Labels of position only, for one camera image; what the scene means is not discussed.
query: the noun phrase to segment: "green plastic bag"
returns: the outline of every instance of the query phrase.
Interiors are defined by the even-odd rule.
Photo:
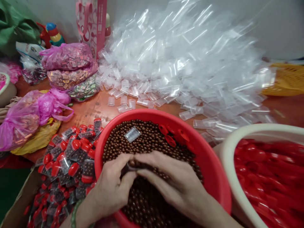
[[[4,0],[0,1],[0,15],[0,53],[9,57],[17,55],[16,41],[41,43],[36,23]]]

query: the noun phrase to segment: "yellow basket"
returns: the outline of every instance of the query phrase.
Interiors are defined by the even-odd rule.
[[[275,84],[262,94],[285,97],[304,94],[304,66],[275,63],[272,67],[277,67]]]

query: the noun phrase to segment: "pink gift bag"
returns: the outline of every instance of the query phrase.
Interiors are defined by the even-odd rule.
[[[105,46],[107,0],[76,0],[76,18],[80,43],[89,45],[92,55]]]

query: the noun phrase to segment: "red plastic basin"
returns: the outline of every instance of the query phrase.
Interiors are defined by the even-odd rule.
[[[205,178],[204,187],[206,191],[212,195],[229,214],[231,213],[231,193],[229,183],[222,165],[213,149],[193,127],[183,120],[166,112],[152,109],[136,109],[122,113],[111,120],[103,129],[96,148],[95,173],[97,179],[99,178],[102,170],[104,146],[112,129],[123,121],[135,119],[152,121],[155,124],[169,124],[174,130],[182,129],[184,133],[189,136],[190,143],[194,147],[194,152],[196,154],[195,161],[197,165],[200,166],[200,170]],[[117,211],[114,216],[122,228],[139,228],[139,226],[130,222],[121,210]]]

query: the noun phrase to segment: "table surface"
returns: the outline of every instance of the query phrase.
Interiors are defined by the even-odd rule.
[[[19,78],[19,81],[16,83],[17,87],[17,96],[23,97],[29,91],[32,90],[45,90],[50,89],[48,79],[43,80],[37,85],[27,84],[22,77]],[[73,106],[71,107],[74,110],[74,115],[67,122],[62,122],[58,133],[62,133],[69,127],[75,125],[79,127],[81,124],[89,125],[94,124],[95,118],[102,119],[102,127],[105,127],[109,121],[114,117],[119,115],[117,107],[120,105],[120,99],[115,100],[115,106],[109,107],[108,104],[108,91],[100,91],[98,94],[95,94],[92,98],[84,102],[75,102],[72,101]],[[287,124],[297,127],[304,127],[304,118],[302,105],[304,104],[304,95],[294,96],[294,97],[274,97],[269,96],[263,104],[271,110],[271,115],[276,119],[279,124]],[[145,108],[140,105],[136,105],[136,108]],[[179,117],[179,113],[185,110],[180,109],[180,105],[176,102],[170,104],[165,104],[158,110],[168,112],[174,116]],[[68,115],[71,111],[65,110],[63,115]],[[193,119],[204,119],[203,115],[196,115],[194,118],[187,120],[186,122],[192,126]],[[43,156],[45,148],[40,149],[32,154],[26,154],[24,157],[36,162],[38,158]]]

